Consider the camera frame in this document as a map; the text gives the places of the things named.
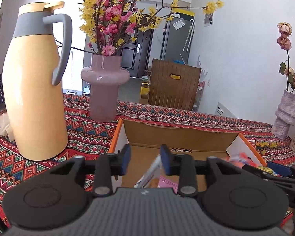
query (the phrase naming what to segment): red patterned tablecloth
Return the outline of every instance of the red patterned tablecloth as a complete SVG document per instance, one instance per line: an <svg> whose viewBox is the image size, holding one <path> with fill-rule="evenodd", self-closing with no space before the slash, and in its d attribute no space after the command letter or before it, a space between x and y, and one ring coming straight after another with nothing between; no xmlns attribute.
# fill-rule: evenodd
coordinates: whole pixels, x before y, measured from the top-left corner
<svg viewBox="0 0 295 236"><path fill-rule="evenodd" d="M14 141L11 142L8 137L0 138L0 217L5 223L1 202L7 190L75 155L96 159L105 154L120 118L204 131L241 132L266 161L295 166L295 153L289 149L290 139L282 141L276 138L267 123L121 101L118 102L115 121L97 123L89 117L88 98L64 94L64 105L69 142L56 158L43 162L26 160L19 154ZM89 191L91 187L92 176L88 176L85 189Z"/></svg>

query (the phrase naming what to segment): jug lid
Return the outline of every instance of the jug lid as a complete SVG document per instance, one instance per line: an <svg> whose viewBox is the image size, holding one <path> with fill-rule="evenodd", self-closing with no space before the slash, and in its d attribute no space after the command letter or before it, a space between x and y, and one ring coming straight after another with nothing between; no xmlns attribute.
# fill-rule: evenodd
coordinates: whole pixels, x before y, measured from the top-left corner
<svg viewBox="0 0 295 236"><path fill-rule="evenodd" d="M45 2L35 2L35 3L28 3L19 8L19 15L27 13L27 12L34 12L34 11L49 11L54 13L54 10L63 8L65 3L55 2L55 3L45 3Z"/></svg>

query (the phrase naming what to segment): screw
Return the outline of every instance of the screw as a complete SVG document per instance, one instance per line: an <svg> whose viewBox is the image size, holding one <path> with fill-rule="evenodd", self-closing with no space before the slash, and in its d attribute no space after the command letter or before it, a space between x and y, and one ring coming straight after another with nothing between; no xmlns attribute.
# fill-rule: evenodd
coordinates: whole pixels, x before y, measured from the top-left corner
<svg viewBox="0 0 295 236"><path fill-rule="evenodd" d="M193 194L196 192L196 189L193 186L184 186L180 189L183 194Z"/></svg>
<svg viewBox="0 0 295 236"><path fill-rule="evenodd" d="M109 188L106 186L97 187L94 192L98 195L106 195L110 192Z"/></svg>

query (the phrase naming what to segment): gray refrigerator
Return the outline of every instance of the gray refrigerator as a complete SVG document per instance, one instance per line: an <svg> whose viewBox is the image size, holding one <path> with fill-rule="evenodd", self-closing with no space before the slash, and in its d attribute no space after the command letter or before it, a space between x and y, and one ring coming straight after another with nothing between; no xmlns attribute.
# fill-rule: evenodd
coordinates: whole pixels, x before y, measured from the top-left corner
<svg viewBox="0 0 295 236"><path fill-rule="evenodd" d="M186 43L186 39L189 34L190 27L192 25L192 21L184 20L185 25L179 29L176 29L173 24L180 21L180 18L174 18L172 21L168 21L165 26L164 31L164 39L162 45L162 52L161 52L161 60L166 61L175 61L179 60L183 61L188 64L190 47L187 52L189 40L187 42L186 48L183 51L183 48Z"/></svg>

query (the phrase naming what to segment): pink package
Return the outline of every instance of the pink package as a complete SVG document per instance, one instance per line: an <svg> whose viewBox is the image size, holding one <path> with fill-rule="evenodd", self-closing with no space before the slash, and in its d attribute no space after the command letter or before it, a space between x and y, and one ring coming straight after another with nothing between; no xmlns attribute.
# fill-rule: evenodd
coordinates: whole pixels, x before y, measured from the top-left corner
<svg viewBox="0 0 295 236"><path fill-rule="evenodd" d="M172 188L174 190L174 192L177 194L178 192L178 184L170 181L169 179L160 176L159 178L159 183L158 183L158 188Z"/></svg>

